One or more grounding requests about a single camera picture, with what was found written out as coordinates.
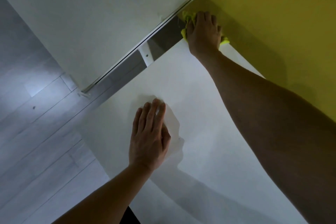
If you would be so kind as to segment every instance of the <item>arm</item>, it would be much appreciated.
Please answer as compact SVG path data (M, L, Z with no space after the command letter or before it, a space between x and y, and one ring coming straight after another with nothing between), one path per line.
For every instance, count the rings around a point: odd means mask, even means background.
M154 99L139 108L133 122L129 166L57 219L64 223L119 224L128 205L167 153L170 135L163 124L164 103Z
M208 12L187 26L191 53L214 80L238 130L271 179L310 223L336 219L336 124L295 93L218 51Z

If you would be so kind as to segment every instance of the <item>hand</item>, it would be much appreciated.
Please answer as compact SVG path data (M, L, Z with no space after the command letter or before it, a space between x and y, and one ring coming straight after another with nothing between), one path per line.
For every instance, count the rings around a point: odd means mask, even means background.
M165 112L165 103L158 99L137 110L129 146L130 165L142 165L153 172L162 164L170 143L170 134L163 124Z
M217 18L209 12L198 12L196 25L190 20L187 25L189 50L196 58L217 52L221 43L221 26Z

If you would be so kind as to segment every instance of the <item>person's left arm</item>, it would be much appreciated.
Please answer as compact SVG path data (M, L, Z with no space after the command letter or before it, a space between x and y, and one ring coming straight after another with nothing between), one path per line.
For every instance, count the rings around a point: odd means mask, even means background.
M133 122L129 166L53 224L120 223L128 205L167 153L170 135L163 124L165 111L165 104L160 104L158 99L138 109Z

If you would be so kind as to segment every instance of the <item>forearm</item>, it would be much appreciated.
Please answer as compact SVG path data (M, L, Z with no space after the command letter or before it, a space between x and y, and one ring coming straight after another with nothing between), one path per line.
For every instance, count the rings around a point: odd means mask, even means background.
M278 187L312 223L331 220L336 206L335 123L301 97L220 52L198 59Z
M57 219L54 224L119 224L126 208L149 179L151 173L146 167L130 165L61 218Z

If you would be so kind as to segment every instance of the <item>white table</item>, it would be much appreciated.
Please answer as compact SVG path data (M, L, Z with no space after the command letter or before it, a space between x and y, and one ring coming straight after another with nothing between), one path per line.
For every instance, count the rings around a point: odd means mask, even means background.
M87 90L192 0L8 1L78 87Z
M259 74L234 48L220 49ZM80 127L110 178L128 165L132 121L154 97L167 104L168 157L130 207L141 223L306 223L234 125L214 82L181 40Z

